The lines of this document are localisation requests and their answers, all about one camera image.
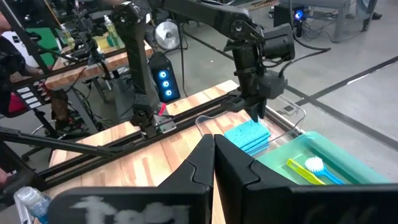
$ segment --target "screw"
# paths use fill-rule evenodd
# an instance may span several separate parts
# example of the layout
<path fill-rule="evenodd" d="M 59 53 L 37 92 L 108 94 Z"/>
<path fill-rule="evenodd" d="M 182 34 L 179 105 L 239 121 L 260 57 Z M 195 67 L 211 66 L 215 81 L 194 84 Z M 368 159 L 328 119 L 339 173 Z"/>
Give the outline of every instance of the screw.
<path fill-rule="evenodd" d="M 242 26 L 241 25 L 237 25 L 235 27 L 235 30 L 238 31 L 238 32 L 241 32 L 242 31 Z"/>

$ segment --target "teal tray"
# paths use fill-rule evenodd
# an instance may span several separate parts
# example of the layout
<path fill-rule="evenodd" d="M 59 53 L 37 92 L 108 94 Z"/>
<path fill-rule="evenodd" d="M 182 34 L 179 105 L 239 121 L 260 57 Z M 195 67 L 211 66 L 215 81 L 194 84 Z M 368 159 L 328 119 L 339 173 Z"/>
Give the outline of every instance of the teal tray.
<path fill-rule="evenodd" d="M 286 162 L 288 159 L 294 159 L 305 167 L 305 161 L 314 156 L 322 158 L 329 171 L 345 184 L 389 183 L 382 175 L 314 131 L 297 137 L 291 142 L 258 157 L 257 160 L 296 184 L 308 185 L 310 183 L 289 168 Z M 320 179 L 326 184 L 333 184 L 327 178 L 321 177 Z"/>

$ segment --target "workbench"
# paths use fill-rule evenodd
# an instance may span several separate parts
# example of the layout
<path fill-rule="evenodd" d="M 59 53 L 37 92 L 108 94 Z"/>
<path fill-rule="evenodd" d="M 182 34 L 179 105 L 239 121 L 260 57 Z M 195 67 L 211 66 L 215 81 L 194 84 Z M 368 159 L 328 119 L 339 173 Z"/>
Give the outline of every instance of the workbench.
<path fill-rule="evenodd" d="M 189 96 L 188 98 L 169 104 L 167 105 L 167 111 L 169 114 L 179 114 L 224 95 L 237 87 L 238 85 L 234 81 L 229 80 Z M 244 111 L 239 113 L 224 113 L 214 120 L 203 123 L 204 126 L 201 125 L 200 128 L 198 126 L 192 126 L 159 142 L 153 143 L 148 147 L 142 148 L 127 156 L 64 182 L 50 189 L 47 193 L 54 198 L 59 193 L 74 187 L 157 186 L 173 171 L 175 171 L 185 158 L 187 158 L 200 141 L 202 137 L 201 132 L 223 134 L 226 130 L 249 119 L 249 115 Z M 266 119 L 265 121 L 272 134 L 279 136 L 280 134 L 285 133 L 284 130 L 272 123 L 272 121 L 267 121 Z M 102 146 L 138 131 L 138 127 L 132 126 L 129 122 L 125 122 L 94 134 L 88 138 L 82 139 L 79 142 L 92 146 Z M 79 155 L 80 154 L 77 152 L 63 151 L 59 149 L 54 150 L 50 161 L 50 167 Z M 213 223 L 225 223 L 216 182 L 213 196 Z"/>
<path fill-rule="evenodd" d="M 154 51 L 152 50 L 152 47 L 144 41 L 145 44 L 145 53 L 147 57 L 150 57 Z M 65 47 L 62 52 L 67 52 L 69 50 L 69 47 Z M 118 50 L 117 48 L 110 47 L 107 49 L 103 49 L 102 52 L 104 54 L 113 52 L 115 50 Z M 55 62 L 53 66 L 53 70 L 57 70 L 60 68 L 65 67 L 63 64 L 63 59 L 58 58 L 57 61 Z M 125 67 L 129 65 L 129 61 L 127 58 L 127 53 L 121 53 L 112 57 L 109 57 L 105 61 L 105 65 L 107 66 L 109 72 L 115 71 L 121 67 Z M 50 90 L 60 90 L 62 88 L 67 89 L 71 85 L 74 84 L 75 80 L 78 78 L 79 82 L 83 82 L 86 80 L 92 80 L 95 88 L 98 90 L 98 93 L 100 97 L 103 99 L 103 101 L 106 103 L 106 97 L 105 94 L 103 93 L 100 84 L 98 83 L 97 77 L 100 77 L 104 75 L 103 69 L 95 64 L 95 65 L 90 65 L 90 66 L 82 66 L 58 75 L 55 75 L 53 77 L 49 77 L 45 81 L 45 86 L 50 89 Z M 74 108 L 80 113 L 81 118 L 83 118 L 84 122 L 86 123 L 88 130 L 91 134 L 97 133 L 98 130 L 88 115 L 87 110 L 85 109 L 85 106 L 83 102 L 80 100 L 79 96 L 77 95 L 77 92 L 74 89 L 71 89 L 70 91 L 67 92 L 67 95 L 72 102 Z"/>

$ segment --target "yellow toothbrush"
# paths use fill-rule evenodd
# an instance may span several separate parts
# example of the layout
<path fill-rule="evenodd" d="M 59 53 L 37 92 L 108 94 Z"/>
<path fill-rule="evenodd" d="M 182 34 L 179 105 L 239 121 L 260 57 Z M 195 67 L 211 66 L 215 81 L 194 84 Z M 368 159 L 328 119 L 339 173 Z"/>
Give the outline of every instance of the yellow toothbrush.
<path fill-rule="evenodd" d="M 322 180 L 320 180 L 318 177 L 316 177 L 310 171 L 306 170 L 304 167 L 302 167 L 300 164 L 298 164 L 293 159 L 288 159 L 286 162 L 286 165 L 289 166 L 290 168 L 292 168 L 292 170 L 294 170 L 296 173 L 298 173 L 300 176 L 302 176 L 304 179 L 306 179 L 311 184 L 325 185 L 325 183 Z"/>

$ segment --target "blue light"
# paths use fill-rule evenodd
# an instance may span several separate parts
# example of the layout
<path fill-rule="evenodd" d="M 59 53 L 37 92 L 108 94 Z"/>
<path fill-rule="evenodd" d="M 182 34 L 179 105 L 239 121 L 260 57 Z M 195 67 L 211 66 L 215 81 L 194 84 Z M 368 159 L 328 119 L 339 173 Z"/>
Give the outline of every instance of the blue light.
<path fill-rule="evenodd" d="M 166 90 L 164 93 L 166 94 L 166 96 L 171 96 L 173 94 L 171 90 Z"/>
<path fill-rule="evenodd" d="M 157 75 L 159 76 L 159 78 L 160 78 L 161 80 L 163 80 L 163 79 L 169 77 L 169 71 L 167 71 L 167 70 L 161 70 L 161 71 L 159 71 L 159 73 L 158 73 Z"/>
<path fill-rule="evenodd" d="M 164 88 L 169 87 L 169 85 L 170 85 L 169 81 L 163 81 L 163 82 L 162 82 L 162 86 L 163 86 Z"/>
<path fill-rule="evenodd" d="M 298 11 L 296 11 L 296 14 L 294 15 L 294 19 L 299 21 L 299 20 L 301 20 L 303 18 L 303 16 L 304 16 L 303 11 L 298 10 Z"/>

